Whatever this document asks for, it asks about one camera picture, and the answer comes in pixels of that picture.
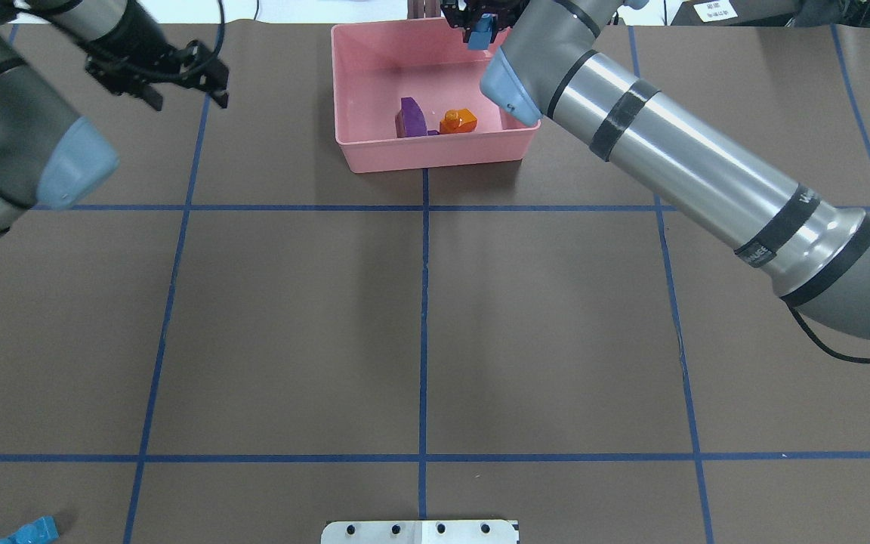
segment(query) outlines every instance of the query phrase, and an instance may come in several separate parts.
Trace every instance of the orange toy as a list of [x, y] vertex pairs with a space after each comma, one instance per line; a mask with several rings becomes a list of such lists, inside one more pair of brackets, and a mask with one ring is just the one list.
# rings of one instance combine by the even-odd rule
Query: orange toy
[[440, 134], [470, 133], [476, 130], [479, 120], [467, 108], [465, 110], [449, 110], [439, 123]]

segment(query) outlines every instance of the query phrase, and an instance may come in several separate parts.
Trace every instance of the pink plastic basket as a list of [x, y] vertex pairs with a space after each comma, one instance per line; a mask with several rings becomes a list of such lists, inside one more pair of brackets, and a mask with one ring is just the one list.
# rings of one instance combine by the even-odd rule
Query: pink plastic basket
[[[469, 51], [442, 18], [342, 24], [332, 28], [335, 139], [352, 172], [518, 161], [539, 124], [526, 127], [481, 94], [479, 81], [504, 40]], [[397, 138], [401, 97], [413, 97], [429, 130], [447, 110], [469, 108], [476, 131]]]

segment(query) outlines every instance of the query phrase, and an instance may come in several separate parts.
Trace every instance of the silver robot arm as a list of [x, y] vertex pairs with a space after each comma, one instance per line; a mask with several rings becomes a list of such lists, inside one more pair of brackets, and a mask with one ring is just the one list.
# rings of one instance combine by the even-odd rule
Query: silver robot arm
[[481, 82], [527, 125], [543, 114], [730, 246], [818, 323], [870, 338], [870, 215], [837, 209], [591, 50], [623, 4], [534, 0]]
[[[29, 0], [43, 17], [87, 53], [86, 71], [111, 93], [130, 94], [155, 110], [155, 83], [204, 91], [227, 106], [227, 67], [196, 40], [178, 49], [136, 0]], [[0, 0], [0, 24], [19, 10]], [[114, 172], [116, 152], [0, 37], [0, 237], [37, 206], [68, 208]]]

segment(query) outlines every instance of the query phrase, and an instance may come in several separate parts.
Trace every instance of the purple block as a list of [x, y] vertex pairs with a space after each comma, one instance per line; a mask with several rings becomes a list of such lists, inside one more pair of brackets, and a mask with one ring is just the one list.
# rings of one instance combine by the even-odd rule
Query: purple block
[[394, 131], [398, 138], [414, 138], [428, 135], [425, 114], [413, 97], [402, 97], [401, 110], [394, 116]]

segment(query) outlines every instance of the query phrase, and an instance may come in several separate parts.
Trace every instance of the table surface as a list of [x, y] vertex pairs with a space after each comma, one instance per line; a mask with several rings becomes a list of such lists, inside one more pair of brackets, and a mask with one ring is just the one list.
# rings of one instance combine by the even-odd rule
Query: table surface
[[[870, 367], [553, 124], [522, 162], [354, 175], [327, 26], [231, 23], [228, 110], [110, 97], [49, 28], [14, 45], [122, 166], [0, 241], [0, 537], [504, 517], [523, 542], [870, 541]], [[870, 210], [870, 30], [597, 45]]]

